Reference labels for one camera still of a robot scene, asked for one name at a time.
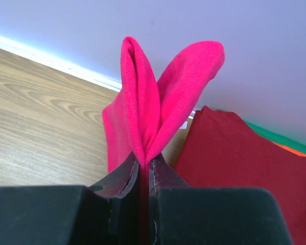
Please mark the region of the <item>pink red t shirt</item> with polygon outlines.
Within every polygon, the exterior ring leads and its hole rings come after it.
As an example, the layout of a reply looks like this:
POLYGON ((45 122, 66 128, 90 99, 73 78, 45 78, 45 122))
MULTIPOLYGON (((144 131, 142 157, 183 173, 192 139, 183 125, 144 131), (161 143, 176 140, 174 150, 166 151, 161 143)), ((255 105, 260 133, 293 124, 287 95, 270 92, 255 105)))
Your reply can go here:
POLYGON ((139 43, 126 37, 120 58, 122 88, 102 112, 108 170, 129 153, 145 169, 187 120, 224 60, 220 42, 196 42, 180 51, 156 79, 139 43))

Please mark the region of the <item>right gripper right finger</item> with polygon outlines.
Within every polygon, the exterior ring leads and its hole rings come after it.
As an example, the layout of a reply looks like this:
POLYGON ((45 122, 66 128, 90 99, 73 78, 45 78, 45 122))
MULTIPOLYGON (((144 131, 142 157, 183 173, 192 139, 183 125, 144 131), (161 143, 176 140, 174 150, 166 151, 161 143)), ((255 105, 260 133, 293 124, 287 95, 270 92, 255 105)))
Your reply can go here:
POLYGON ((190 187, 165 161, 162 153, 149 162, 149 244, 160 244, 158 192, 162 188, 190 187))

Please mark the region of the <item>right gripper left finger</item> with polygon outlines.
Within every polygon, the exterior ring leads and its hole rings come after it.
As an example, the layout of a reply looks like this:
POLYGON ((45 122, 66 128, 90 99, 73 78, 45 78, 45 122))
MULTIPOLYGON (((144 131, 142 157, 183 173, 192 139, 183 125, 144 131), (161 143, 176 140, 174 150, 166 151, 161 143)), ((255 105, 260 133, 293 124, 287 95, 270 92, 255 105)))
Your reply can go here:
POLYGON ((139 213, 139 161, 131 152, 116 169, 90 186, 108 202, 103 231, 106 244, 137 244, 139 213))

